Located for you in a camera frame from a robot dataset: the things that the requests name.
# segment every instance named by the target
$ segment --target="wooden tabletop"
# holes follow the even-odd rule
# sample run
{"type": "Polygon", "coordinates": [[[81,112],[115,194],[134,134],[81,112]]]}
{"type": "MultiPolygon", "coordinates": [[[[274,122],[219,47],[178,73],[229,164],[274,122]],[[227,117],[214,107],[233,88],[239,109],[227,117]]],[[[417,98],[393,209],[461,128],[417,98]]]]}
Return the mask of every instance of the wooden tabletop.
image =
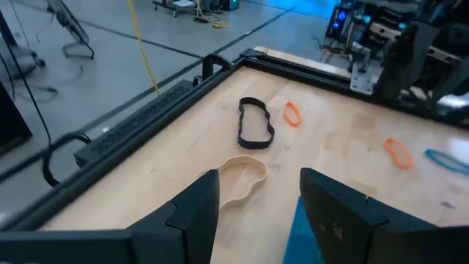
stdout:
{"type": "MultiPolygon", "coordinates": [[[[297,56],[271,56],[346,76],[348,72],[297,56]]],[[[243,136],[268,138],[263,113],[246,106],[243,136]]],[[[44,230],[125,228],[189,186],[202,172],[233,155],[265,162],[265,184],[247,202],[220,214],[212,263],[281,263],[302,167],[311,167],[390,206],[440,226],[469,224],[469,179],[441,169],[423,153],[433,148],[469,157],[469,135],[429,120],[241,68],[150,139],[127,160],[49,221],[44,230]],[[266,150],[236,142],[238,103],[251,96],[267,104],[275,139],[266,150]],[[287,101],[303,116],[293,128],[283,118],[287,101]],[[382,143],[407,145],[415,167],[397,168],[382,143]]],[[[220,176],[221,200],[245,191],[259,172],[249,166],[220,176]]]]}

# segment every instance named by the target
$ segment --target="wheel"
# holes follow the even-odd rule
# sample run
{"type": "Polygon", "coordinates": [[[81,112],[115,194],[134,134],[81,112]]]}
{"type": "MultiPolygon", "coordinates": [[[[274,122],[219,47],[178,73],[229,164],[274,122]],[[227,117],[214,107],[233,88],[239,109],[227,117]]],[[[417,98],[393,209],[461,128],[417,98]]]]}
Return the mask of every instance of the wheel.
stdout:
{"type": "Polygon", "coordinates": [[[34,58],[34,63],[36,63],[36,65],[39,66],[39,67],[44,67],[45,66],[44,59],[34,58]]]}

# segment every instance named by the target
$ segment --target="black cable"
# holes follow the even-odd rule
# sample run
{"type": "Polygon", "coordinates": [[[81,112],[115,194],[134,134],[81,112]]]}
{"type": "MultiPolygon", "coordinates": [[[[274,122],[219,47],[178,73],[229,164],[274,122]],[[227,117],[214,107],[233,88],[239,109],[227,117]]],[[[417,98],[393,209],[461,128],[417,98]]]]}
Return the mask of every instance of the black cable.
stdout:
{"type": "Polygon", "coordinates": [[[43,156],[43,166],[42,166],[43,177],[44,177],[44,180],[52,187],[60,183],[58,180],[56,180],[53,177],[52,172],[51,172],[50,165],[51,165],[52,154],[54,151],[70,143],[72,140],[79,140],[85,144],[91,143],[91,139],[82,132],[74,132],[74,133],[65,134],[64,136],[61,136],[60,139],[57,139],[57,141],[54,142],[50,147],[48,147],[47,151],[45,152],[43,156]]]}
{"type": "Polygon", "coordinates": [[[36,36],[36,40],[37,40],[38,43],[41,43],[40,40],[39,40],[39,34],[41,34],[43,31],[45,31],[49,26],[51,26],[52,21],[53,21],[53,17],[54,17],[54,14],[51,14],[51,19],[49,20],[49,22],[36,32],[35,36],[36,36]]]}
{"type": "Polygon", "coordinates": [[[320,62],[322,61],[322,58],[324,57],[326,51],[331,52],[330,50],[332,49],[332,45],[334,44],[334,42],[336,42],[336,39],[331,39],[330,42],[329,42],[329,45],[327,45],[327,46],[324,46],[324,45],[323,45],[323,46],[322,46],[322,49],[323,49],[324,51],[322,52],[322,56],[321,56],[321,58],[320,58],[320,62]]]}
{"type": "Polygon", "coordinates": [[[321,40],[316,36],[313,37],[313,40],[316,41],[316,48],[321,51],[324,44],[322,44],[321,40]]]}
{"type": "MultiPolygon", "coordinates": [[[[67,78],[67,79],[61,80],[61,81],[57,81],[54,84],[50,84],[50,85],[46,85],[46,86],[30,84],[29,87],[34,88],[35,90],[39,90],[41,92],[49,93],[51,96],[49,96],[46,99],[36,99],[36,102],[38,102],[38,103],[48,103],[48,102],[52,101],[57,95],[59,95],[59,90],[54,88],[55,86],[68,84],[71,81],[77,80],[83,75],[83,73],[84,73],[83,66],[80,65],[79,73],[77,73],[76,75],[74,75],[70,78],[67,78]]],[[[16,88],[19,88],[19,87],[22,87],[22,86],[20,84],[19,85],[16,84],[16,88]]],[[[19,90],[18,90],[18,97],[32,103],[32,100],[30,98],[26,97],[25,95],[22,95],[21,93],[19,93],[19,90]]]]}
{"type": "Polygon", "coordinates": [[[208,20],[201,17],[194,17],[192,22],[194,23],[208,23],[208,20]]]}
{"type": "Polygon", "coordinates": [[[334,57],[335,54],[338,54],[342,51],[342,44],[340,42],[337,42],[336,43],[336,47],[332,48],[330,47],[329,48],[329,52],[330,52],[330,55],[328,56],[328,58],[325,60],[325,64],[329,64],[330,61],[332,60],[332,58],[334,57]]]}
{"type": "Polygon", "coordinates": [[[7,71],[7,74],[8,74],[8,79],[10,80],[10,83],[12,85],[12,101],[15,102],[16,90],[15,90],[15,84],[13,83],[11,72],[8,69],[7,63],[5,62],[5,59],[3,58],[1,54],[0,54],[0,59],[1,59],[1,63],[3,63],[3,66],[5,66],[5,70],[7,71]]]}
{"type": "MultiPolygon", "coordinates": [[[[79,135],[81,136],[81,139],[78,139],[82,142],[85,142],[85,141],[88,141],[88,142],[91,142],[92,140],[85,134],[85,133],[82,133],[82,132],[75,132],[75,133],[71,133],[71,134],[66,134],[64,136],[62,136],[60,139],[57,139],[56,142],[62,142],[64,139],[65,136],[70,136],[70,135],[79,135]]],[[[42,149],[41,151],[39,152],[36,152],[35,154],[33,155],[30,155],[27,159],[25,159],[24,161],[20,162],[19,164],[16,164],[14,165],[13,167],[9,168],[7,171],[3,172],[1,175],[0,175],[0,184],[2,184],[5,180],[8,180],[10,179],[11,177],[15,176],[17,173],[19,173],[20,171],[24,170],[25,168],[27,168],[28,166],[31,166],[33,163],[35,162],[38,162],[40,161],[41,159],[44,159],[44,157],[50,155],[51,156],[51,153],[49,153],[50,149],[52,148],[52,145],[51,146],[47,146],[46,148],[42,149]]]]}
{"type": "MultiPolygon", "coordinates": [[[[59,95],[59,91],[53,87],[33,87],[35,90],[41,91],[41,92],[47,92],[51,96],[49,96],[46,99],[36,99],[37,103],[48,103],[52,101],[57,95],[59,95]]],[[[18,93],[18,97],[32,103],[32,100],[27,98],[26,96],[22,95],[21,93],[18,93]]]]}
{"type": "Polygon", "coordinates": [[[23,33],[24,40],[26,41],[26,44],[28,45],[28,49],[32,51],[31,45],[29,45],[28,37],[26,36],[26,33],[23,28],[23,24],[21,23],[20,17],[18,16],[18,13],[16,12],[15,4],[13,3],[13,0],[10,0],[10,5],[12,6],[13,13],[15,14],[16,21],[18,22],[21,32],[23,33]]]}
{"type": "Polygon", "coordinates": [[[15,54],[13,53],[11,45],[8,43],[8,41],[5,41],[5,43],[7,44],[8,51],[9,51],[10,55],[13,58],[13,62],[15,63],[15,66],[18,69],[18,74],[21,77],[21,79],[23,79],[24,86],[28,90],[28,93],[29,93],[29,96],[31,97],[32,103],[34,104],[34,107],[36,108],[37,114],[39,115],[39,118],[41,119],[41,123],[44,126],[45,133],[47,134],[48,146],[50,146],[51,143],[52,143],[51,133],[49,133],[49,128],[48,128],[47,124],[45,123],[43,114],[39,110],[39,106],[37,105],[36,100],[34,99],[31,88],[29,88],[28,81],[24,78],[23,71],[21,70],[20,64],[18,63],[18,60],[15,57],[15,54]]]}

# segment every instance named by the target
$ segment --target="blue object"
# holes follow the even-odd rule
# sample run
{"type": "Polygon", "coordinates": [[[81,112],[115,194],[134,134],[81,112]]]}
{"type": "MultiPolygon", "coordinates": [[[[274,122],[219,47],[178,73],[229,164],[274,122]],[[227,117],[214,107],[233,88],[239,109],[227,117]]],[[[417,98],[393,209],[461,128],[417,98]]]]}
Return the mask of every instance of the blue object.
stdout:
{"type": "Polygon", "coordinates": [[[298,199],[284,264],[323,264],[301,197],[298,199]]]}
{"type": "Polygon", "coordinates": [[[344,10],[342,10],[342,11],[337,15],[337,19],[339,19],[339,21],[344,21],[346,17],[347,17],[347,12],[345,12],[344,10]]]}
{"type": "Polygon", "coordinates": [[[425,150],[424,154],[431,161],[447,170],[469,176],[469,164],[465,164],[452,155],[431,149],[425,150]]]}
{"type": "Polygon", "coordinates": [[[363,17],[363,21],[364,21],[365,23],[369,23],[371,19],[372,19],[372,18],[371,18],[369,15],[365,15],[365,16],[363,17]]]}

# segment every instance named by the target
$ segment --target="gray floor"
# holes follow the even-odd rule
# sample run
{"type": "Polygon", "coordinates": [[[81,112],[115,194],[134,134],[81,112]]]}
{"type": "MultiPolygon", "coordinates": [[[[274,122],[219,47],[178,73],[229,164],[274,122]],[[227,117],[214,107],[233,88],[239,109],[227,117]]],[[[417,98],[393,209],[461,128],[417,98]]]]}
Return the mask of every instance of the gray floor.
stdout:
{"type": "MultiPolygon", "coordinates": [[[[28,82],[36,86],[53,86],[59,90],[59,95],[52,101],[40,104],[53,139],[86,127],[93,120],[151,87],[138,44],[132,38],[134,33],[127,1],[64,2],[80,19],[90,36],[90,45],[96,52],[95,60],[64,57],[61,47],[71,42],[72,38],[56,20],[47,26],[51,15],[44,12],[45,1],[15,1],[32,48],[47,63],[47,67],[34,71],[28,77],[28,82]],[[35,37],[38,32],[39,42],[35,37]],[[66,81],[80,73],[80,67],[83,68],[81,76],[66,81]]],[[[134,0],[134,4],[152,71],[157,81],[163,81],[206,54],[218,52],[228,59],[234,59],[246,48],[258,45],[318,60],[321,52],[316,49],[312,38],[318,36],[321,39],[324,35],[334,0],[241,0],[240,9],[220,15],[220,19],[232,24],[225,29],[193,23],[190,15],[173,18],[168,10],[154,11],[150,0],[134,0]]],[[[9,1],[1,0],[0,9],[17,41],[25,45],[26,41],[9,1]]],[[[331,64],[347,66],[347,62],[336,58],[331,64]]],[[[200,72],[201,67],[195,66],[170,81],[163,89],[182,78],[192,79],[200,72]]],[[[17,87],[17,93],[26,95],[26,90],[17,87]]],[[[34,93],[39,99],[48,96],[39,91],[34,93]]],[[[116,125],[154,97],[155,93],[140,96],[138,102],[96,124],[87,133],[92,138],[99,136],[103,128],[116,125]]],[[[33,105],[22,98],[17,98],[15,103],[34,137],[0,157],[0,172],[47,145],[44,128],[33,105]]],[[[54,155],[51,163],[54,175],[65,179],[77,170],[73,153],[81,147],[79,143],[71,144],[54,155]]],[[[30,204],[49,188],[42,179],[39,164],[30,166],[0,185],[0,221],[2,217],[30,204]]]]}

